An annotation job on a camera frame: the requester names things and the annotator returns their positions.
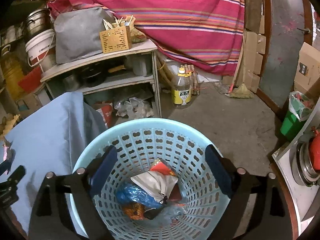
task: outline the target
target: silver bolt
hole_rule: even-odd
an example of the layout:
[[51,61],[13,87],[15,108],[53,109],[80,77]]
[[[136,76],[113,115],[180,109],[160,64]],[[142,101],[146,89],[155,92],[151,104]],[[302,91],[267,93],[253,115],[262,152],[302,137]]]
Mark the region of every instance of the silver bolt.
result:
[[246,170],[244,168],[238,168],[237,169],[237,172],[240,174],[240,175],[244,175],[246,173]]
[[275,179],[276,175],[273,172],[268,173],[270,179]]
[[85,168],[79,168],[79,169],[77,169],[76,172],[77,172],[77,174],[79,174],[79,175],[84,174]]
[[45,177],[46,177],[47,179],[51,179],[53,176],[54,176],[54,173],[53,173],[52,171],[49,171],[49,172],[45,175]]

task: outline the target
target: black label on cardboard box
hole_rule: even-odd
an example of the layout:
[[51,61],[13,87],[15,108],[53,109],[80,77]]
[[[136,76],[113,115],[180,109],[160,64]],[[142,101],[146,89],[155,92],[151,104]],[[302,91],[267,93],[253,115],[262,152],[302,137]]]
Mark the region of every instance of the black label on cardboard box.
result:
[[300,69],[299,69],[299,72],[306,76],[308,74],[308,67],[306,65],[303,65],[301,62],[300,62]]

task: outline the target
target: light blue plastic basket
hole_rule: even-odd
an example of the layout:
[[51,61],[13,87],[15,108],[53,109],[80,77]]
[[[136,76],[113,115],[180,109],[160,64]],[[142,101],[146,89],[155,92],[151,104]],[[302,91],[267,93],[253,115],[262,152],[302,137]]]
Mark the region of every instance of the light blue plastic basket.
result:
[[[204,150],[213,144],[202,133],[180,122],[148,118],[125,122],[95,138],[83,151],[73,172],[88,164],[105,147],[118,149],[118,161],[95,206],[118,240],[207,239],[223,215],[229,198],[223,195],[204,160]],[[167,161],[177,172],[187,214],[175,226],[150,228],[143,221],[130,220],[117,203],[117,187],[130,177],[147,171],[156,158]],[[84,230],[73,197],[71,206]]]

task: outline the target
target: white bucket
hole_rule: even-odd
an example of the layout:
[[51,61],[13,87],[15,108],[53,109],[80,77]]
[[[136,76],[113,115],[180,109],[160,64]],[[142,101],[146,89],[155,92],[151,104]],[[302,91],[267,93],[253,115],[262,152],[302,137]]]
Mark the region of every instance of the white bucket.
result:
[[41,32],[26,44],[28,63],[31,67],[40,65],[43,72],[49,70],[56,62],[56,39],[53,29]]

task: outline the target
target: gray cloth cover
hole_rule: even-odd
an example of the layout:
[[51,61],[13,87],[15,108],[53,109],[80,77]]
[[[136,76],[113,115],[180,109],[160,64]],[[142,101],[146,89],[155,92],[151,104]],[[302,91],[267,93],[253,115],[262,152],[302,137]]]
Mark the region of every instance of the gray cloth cover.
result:
[[[18,183],[19,200],[11,206],[25,232],[28,233],[32,206],[46,173],[71,174],[85,147],[104,131],[101,115],[83,102],[82,93],[71,92],[43,106],[5,136],[15,154],[11,171],[1,175],[0,182],[6,181],[19,165],[26,168],[26,175]],[[85,236],[73,215],[69,196],[67,204],[76,231]]]
[[103,19],[115,22],[100,7],[59,14],[54,22],[57,63],[68,63],[102,53],[99,32],[106,30]]

